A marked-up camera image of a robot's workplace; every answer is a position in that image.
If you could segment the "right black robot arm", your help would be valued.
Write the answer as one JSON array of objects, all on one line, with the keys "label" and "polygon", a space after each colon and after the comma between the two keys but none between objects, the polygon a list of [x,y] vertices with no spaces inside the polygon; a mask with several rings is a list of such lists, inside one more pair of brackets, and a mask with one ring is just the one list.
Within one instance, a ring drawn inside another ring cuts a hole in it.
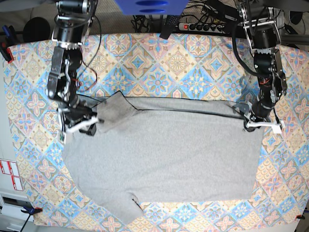
[{"label": "right black robot arm", "polygon": [[52,41],[54,47],[46,95],[57,102],[60,129],[57,139],[69,143],[75,132],[93,136],[99,122],[95,100],[77,93],[81,87],[78,69],[83,64],[82,45],[96,19],[96,0],[58,0]]}]

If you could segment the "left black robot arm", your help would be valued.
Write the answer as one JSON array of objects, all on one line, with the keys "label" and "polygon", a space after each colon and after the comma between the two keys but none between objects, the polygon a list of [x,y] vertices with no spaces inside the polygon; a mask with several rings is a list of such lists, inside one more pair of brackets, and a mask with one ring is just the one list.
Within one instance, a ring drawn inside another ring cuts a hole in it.
[{"label": "left black robot arm", "polygon": [[269,118],[275,112],[275,105],[286,95],[286,76],[282,68],[278,45],[281,43],[275,18],[275,10],[261,2],[248,0],[237,2],[239,20],[244,29],[250,50],[253,52],[254,69],[251,70],[240,58],[236,46],[236,34],[232,33],[235,57],[240,65],[252,76],[257,77],[259,93],[254,103],[244,114],[244,128],[248,132],[260,127],[270,127],[274,134],[281,134],[284,121],[278,117]]}]

